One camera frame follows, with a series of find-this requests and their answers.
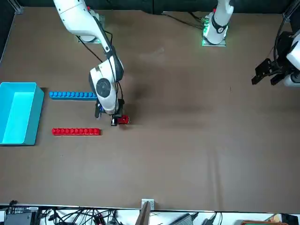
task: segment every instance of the brown table surface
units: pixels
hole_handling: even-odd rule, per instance
[[[251,85],[282,16],[234,15],[219,48],[201,47],[201,31],[165,16],[103,13],[132,124],[95,120],[94,102],[49,99],[49,90],[90,91],[98,61],[54,8],[26,8],[0,81],[47,91],[36,145],[0,147],[0,202],[138,208],[153,198],[157,209],[299,212],[300,89],[269,78]],[[103,136],[55,137],[53,127],[100,127]]]

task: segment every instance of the blue plastic container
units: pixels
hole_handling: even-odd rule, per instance
[[[36,83],[0,84],[0,145],[34,145],[44,99]]]

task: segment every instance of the blue building block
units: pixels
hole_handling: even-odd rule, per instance
[[[97,96],[93,92],[70,92],[50,91],[49,97],[53,100],[75,100],[75,101],[96,101]]]

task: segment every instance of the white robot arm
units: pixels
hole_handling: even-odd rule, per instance
[[[54,4],[69,32],[77,36],[94,36],[101,41],[107,60],[90,71],[89,82],[97,95],[98,105],[102,106],[99,109],[112,115],[114,120],[113,116],[118,114],[124,103],[117,99],[117,82],[122,79],[124,69],[114,47],[99,20],[89,13],[84,0],[54,0]]]
[[[211,45],[218,45],[225,38],[233,9],[234,0],[218,0],[216,12],[211,12],[207,16],[209,24],[203,33],[203,37]]]
[[[280,34],[276,50],[276,60],[265,59],[255,68],[252,84],[259,83],[266,76],[273,76],[271,84],[284,79],[286,86],[300,87],[300,34],[284,31]]]

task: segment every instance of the black cable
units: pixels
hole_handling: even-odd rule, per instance
[[[220,223],[219,223],[219,225],[221,225],[222,224],[222,222],[223,222],[223,214],[222,214],[222,212],[220,212],[221,213],[221,215],[220,215],[220,217],[221,217],[221,220],[220,220]]]
[[[104,213],[104,212],[108,212],[109,214],[106,215],[106,216],[104,216],[104,217],[102,217],[102,218],[109,217],[110,214],[111,214],[111,211],[110,211],[110,210],[103,211],[102,213]],[[94,215],[93,217],[90,217],[90,218],[89,218],[88,220],[86,220],[82,225],[85,225],[85,224],[86,224],[87,222],[89,222],[91,219],[93,219],[94,217],[99,216],[99,215],[101,215],[101,213],[98,213],[98,214]]]
[[[94,217],[94,210],[93,210],[92,214],[93,214],[93,217]],[[90,225],[92,225],[92,222],[93,222],[93,220],[91,219],[90,220]]]
[[[76,36],[78,40],[86,47],[100,62],[103,62],[86,44],[81,40],[79,36]]]
[[[184,24],[189,25],[189,26],[192,26],[192,27],[196,27],[196,28],[198,28],[198,29],[202,29],[202,28],[203,28],[203,27],[201,27],[201,26],[198,26],[197,24],[193,24],[193,23],[191,23],[191,22],[186,22],[186,21],[177,19],[176,17],[171,16],[171,15],[168,15],[168,14],[162,13],[161,15],[165,15],[165,16],[170,17],[170,18],[172,18],[172,19],[174,19],[174,20],[176,20],[176,21],[178,21],[178,22],[184,23]]]
[[[108,225],[108,221],[109,221],[109,216],[107,217],[107,223],[106,223],[106,225]]]
[[[195,20],[197,20],[198,22],[202,22],[202,17],[198,17],[198,16],[196,16],[194,13],[192,13],[192,12],[189,12],[189,14],[195,19]]]
[[[108,33],[108,34],[111,35],[111,44],[112,44],[113,43],[113,34],[111,32],[106,31],[106,30],[105,30],[105,33]]]
[[[117,82],[119,87],[120,87],[120,90],[121,90],[121,99],[123,100],[123,90],[122,90],[122,87],[121,87],[121,84],[119,82]]]

